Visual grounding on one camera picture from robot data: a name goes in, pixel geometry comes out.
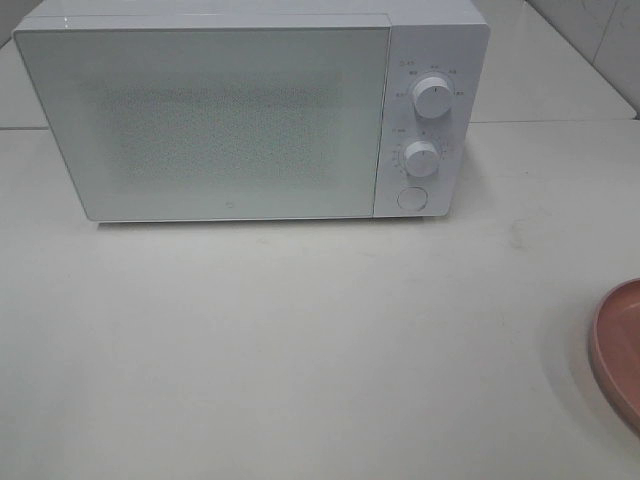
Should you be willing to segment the round white door button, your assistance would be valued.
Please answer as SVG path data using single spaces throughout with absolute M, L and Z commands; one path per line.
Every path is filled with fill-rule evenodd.
M 426 207 L 427 203 L 428 193 L 420 187 L 405 188 L 397 197 L 398 206 L 407 211 L 421 211 Z

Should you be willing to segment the upper white power knob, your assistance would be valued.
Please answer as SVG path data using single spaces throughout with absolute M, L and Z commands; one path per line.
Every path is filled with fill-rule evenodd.
M 424 119 L 436 119 L 452 107 L 454 86 L 441 73 L 429 72 L 410 88 L 410 97 L 416 114 Z

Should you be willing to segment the white microwave door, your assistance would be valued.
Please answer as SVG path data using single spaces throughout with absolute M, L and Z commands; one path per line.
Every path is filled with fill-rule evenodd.
M 20 32 L 87 217 L 373 211 L 385 28 Z

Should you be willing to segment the lower white timer knob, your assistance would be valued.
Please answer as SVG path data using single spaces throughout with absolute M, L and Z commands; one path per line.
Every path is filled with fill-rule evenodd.
M 406 173 L 415 178 L 426 178 L 435 174 L 440 165 L 441 152 L 430 141 L 415 141 L 409 144 L 403 153 L 403 165 Z

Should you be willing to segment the white microwave oven body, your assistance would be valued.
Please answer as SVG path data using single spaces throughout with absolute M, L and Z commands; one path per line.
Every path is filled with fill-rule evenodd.
M 25 66 L 16 43 L 20 32 L 368 28 L 389 32 L 372 213 L 196 221 L 443 216 L 451 205 L 490 37 L 488 24 L 469 1 L 45 1 L 22 19 L 13 39 Z M 431 120 L 416 114 L 410 97 L 410 88 L 429 72 L 445 75 L 454 86 L 451 109 Z M 429 177 L 411 177 L 404 169 L 404 150 L 415 141 L 433 142 L 441 152 L 439 169 Z M 398 194 L 408 187 L 428 193 L 423 210 L 398 206 Z

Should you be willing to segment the pink round plate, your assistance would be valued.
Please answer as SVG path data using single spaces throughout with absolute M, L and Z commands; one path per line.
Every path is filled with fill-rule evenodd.
M 598 386 L 620 418 L 639 432 L 639 281 L 611 290 L 589 332 L 589 361 Z

